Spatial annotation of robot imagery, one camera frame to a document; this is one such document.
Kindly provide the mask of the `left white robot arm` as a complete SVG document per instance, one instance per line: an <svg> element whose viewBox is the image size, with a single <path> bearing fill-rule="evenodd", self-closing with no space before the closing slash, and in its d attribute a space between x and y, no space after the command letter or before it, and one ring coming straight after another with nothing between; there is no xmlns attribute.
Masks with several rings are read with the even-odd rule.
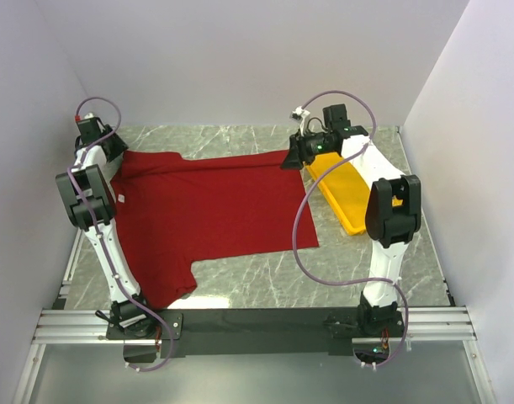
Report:
<svg viewBox="0 0 514 404"><path fill-rule="evenodd" d="M94 114L77 116L76 122L75 162L56 175L56 186L70 222L92 244L108 282L110 312L97 311L96 316L123 337L148 338L157 330L158 321L145 309L146 299L120 246L115 201L103 175L104 166L128 146Z"/></svg>

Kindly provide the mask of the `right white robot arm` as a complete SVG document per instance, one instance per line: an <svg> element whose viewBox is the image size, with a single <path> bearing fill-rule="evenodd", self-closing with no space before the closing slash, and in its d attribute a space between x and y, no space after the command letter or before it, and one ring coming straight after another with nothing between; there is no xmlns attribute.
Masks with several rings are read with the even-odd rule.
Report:
<svg viewBox="0 0 514 404"><path fill-rule="evenodd" d="M309 130L309 112L298 107L292 116L299 121L289 137L289 149L281 169L300 170L320 155L336 153L352 164L368 186L365 228L372 240L368 279L357 308L357 328L366 336L378 336L401 325L398 285L403 257L421 227L421 181L396 168L375 146L370 133L352 125L343 104L323 109L323 129Z"/></svg>

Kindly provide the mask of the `red t shirt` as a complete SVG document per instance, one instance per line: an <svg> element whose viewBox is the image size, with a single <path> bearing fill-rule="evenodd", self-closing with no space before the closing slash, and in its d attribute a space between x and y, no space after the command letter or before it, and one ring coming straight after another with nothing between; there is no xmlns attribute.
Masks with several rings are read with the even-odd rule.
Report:
<svg viewBox="0 0 514 404"><path fill-rule="evenodd" d="M148 304L194 291L197 261L318 247L297 171L285 151L187 160L176 152L127 151L111 180L119 242Z"/></svg>

